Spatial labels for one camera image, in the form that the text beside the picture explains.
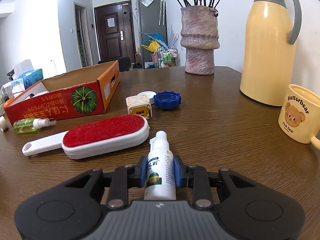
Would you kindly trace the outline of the blue bottle cap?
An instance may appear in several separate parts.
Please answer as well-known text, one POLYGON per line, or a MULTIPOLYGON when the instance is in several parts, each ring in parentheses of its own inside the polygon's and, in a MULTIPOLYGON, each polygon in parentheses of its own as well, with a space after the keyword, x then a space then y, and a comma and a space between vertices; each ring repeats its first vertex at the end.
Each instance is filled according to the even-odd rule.
POLYGON ((154 105, 161 110, 177 109, 181 104, 181 96, 173 91, 156 93, 153 97, 154 105))

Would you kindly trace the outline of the grey refrigerator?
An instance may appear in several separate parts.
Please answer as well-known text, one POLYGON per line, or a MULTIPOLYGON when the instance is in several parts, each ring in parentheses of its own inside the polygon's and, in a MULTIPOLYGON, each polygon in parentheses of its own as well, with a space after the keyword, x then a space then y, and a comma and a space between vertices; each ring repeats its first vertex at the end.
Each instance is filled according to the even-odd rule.
POLYGON ((145 33, 160 34, 167 42, 167 20, 159 24, 161 0, 136 0, 139 44, 149 37, 145 33))

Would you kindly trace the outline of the red cardboard pumpkin box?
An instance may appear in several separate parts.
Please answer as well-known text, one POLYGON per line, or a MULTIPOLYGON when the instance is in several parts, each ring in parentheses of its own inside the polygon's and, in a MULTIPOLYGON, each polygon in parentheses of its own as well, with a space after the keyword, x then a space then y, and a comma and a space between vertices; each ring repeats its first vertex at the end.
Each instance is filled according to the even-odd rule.
POLYGON ((119 81, 118 61, 72 70, 32 85, 4 111, 11 124, 26 118, 63 120, 103 114, 119 81))

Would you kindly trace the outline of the green spray bottle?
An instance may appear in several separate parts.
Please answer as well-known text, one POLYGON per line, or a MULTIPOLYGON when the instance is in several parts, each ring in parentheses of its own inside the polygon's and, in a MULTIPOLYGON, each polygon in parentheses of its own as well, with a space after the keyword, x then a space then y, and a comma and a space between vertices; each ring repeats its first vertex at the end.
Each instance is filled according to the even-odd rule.
POLYGON ((56 120, 54 119, 27 118, 14 122, 13 129, 16 133, 31 133, 55 125, 56 120))

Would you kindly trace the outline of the clear food container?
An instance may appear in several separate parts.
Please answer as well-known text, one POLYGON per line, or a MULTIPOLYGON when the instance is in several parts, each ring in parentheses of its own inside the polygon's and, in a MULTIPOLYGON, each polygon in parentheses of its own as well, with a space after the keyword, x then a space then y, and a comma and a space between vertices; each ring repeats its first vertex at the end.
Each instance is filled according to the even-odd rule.
POLYGON ((1 87, 1 100, 6 102, 7 100, 14 98, 15 97, 12 92, 11 82, 9 81, 1 87))

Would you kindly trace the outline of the pink stone vase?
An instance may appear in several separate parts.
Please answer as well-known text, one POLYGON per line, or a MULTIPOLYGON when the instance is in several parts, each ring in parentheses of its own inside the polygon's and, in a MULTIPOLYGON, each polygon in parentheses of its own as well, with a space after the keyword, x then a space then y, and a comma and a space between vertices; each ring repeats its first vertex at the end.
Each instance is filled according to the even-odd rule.
POLYGON ((185 71, 189 74, 212 75, 214 50, 220 48, 218 11, 194 5, 181 9, 181 46, 186 49, 185 71))

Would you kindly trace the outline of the small white bottle cap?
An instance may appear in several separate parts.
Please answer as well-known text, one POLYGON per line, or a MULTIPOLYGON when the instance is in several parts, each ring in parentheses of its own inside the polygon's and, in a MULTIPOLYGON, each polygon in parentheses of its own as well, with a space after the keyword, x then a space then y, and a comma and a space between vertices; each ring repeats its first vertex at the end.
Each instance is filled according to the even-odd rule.
POLYGON ((151 104, 151 105, 154 104, 154 99, 153 99, 153 97, 156 95, 156 92, 154 92, 154 91, 143 91, 143 92, 138 93, 138 95, 146 95, 147 98, 148 98, 149 101, 150 101, 150 104, 151 104))

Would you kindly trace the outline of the white tape roll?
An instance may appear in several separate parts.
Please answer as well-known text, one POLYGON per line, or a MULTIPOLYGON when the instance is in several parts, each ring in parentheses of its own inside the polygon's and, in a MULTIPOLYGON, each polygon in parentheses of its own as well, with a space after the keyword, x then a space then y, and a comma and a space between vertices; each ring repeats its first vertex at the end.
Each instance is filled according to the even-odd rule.
POLYGON ((4 118, 4 116, 1 116, 0 117, 0 130, 2 132, 5 132, 7 129, 8 129, 7 122, 4 118))

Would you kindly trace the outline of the yellow bear mug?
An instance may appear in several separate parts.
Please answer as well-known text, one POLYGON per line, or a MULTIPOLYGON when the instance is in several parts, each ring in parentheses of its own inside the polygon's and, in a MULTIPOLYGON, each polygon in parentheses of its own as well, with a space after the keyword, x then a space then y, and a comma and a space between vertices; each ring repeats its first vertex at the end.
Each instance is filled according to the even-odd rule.
POLYGON ((319 149, 319 115, 319 96, 302 86, 290 84, 278 119, 284 133, 297 142, 319 149))

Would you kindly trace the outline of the red white lint brush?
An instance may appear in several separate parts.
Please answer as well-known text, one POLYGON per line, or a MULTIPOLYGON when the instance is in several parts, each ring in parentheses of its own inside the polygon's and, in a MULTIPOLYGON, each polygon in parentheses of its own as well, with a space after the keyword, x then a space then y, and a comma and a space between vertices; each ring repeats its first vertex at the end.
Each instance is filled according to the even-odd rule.
POLYGON ((73 160, 116 152, 142 144, 149 137, 149 124, 140 115, 122 115, 74 127, 26 143, 25 156, 63 149, 73 160))

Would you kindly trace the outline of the white spray bottle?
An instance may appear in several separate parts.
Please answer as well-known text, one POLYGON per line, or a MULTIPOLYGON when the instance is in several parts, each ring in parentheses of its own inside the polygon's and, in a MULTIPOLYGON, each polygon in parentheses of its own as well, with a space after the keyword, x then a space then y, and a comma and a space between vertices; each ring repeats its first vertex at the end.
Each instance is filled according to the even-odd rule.
POLYGON ((170 150, 167 134, 158 131, 149 143, 144 199, 176 200, 174 155, 170 150))

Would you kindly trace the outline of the dark brown door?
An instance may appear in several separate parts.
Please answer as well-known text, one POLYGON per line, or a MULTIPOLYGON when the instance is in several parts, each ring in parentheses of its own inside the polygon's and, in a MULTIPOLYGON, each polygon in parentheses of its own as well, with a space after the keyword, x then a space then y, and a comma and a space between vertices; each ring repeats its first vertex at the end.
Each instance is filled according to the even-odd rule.
POLYGON ((113 61, 128 57, 134 63, 136 44, 131 1, 95 7, 94 16, 100 59, 113 61))

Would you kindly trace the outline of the blue tissue pack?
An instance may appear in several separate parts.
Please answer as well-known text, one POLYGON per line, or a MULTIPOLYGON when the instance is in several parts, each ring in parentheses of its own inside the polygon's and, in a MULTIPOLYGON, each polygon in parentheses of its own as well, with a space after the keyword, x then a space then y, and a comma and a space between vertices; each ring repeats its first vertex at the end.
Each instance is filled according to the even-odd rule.
POLYGON ((13 90, 22 91, 28 89, 43 79, 42 69, 34 69, 30 60, 24 60, 14 66, 15 78, 11 82, 13 90))

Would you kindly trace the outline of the yellow thermos jug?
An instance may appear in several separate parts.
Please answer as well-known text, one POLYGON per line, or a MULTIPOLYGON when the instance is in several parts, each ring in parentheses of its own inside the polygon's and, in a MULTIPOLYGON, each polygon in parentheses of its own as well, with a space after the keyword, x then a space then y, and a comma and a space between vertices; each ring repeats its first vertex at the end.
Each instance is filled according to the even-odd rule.
POLYGON ((301 26, 299 0, 254 0, 246 23, 243 94, 265 105, 283 104, 301 26))

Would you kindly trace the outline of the beige cube gadget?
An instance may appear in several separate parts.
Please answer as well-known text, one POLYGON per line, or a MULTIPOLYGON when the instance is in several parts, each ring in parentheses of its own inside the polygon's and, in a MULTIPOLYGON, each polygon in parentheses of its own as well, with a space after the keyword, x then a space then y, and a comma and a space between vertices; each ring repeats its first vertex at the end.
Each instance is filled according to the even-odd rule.
POLYGON ((126 98, 126 105, 128 114, 140 115, 146 119, 152 118, 152 106, 146 95, 129 96, 126 98))

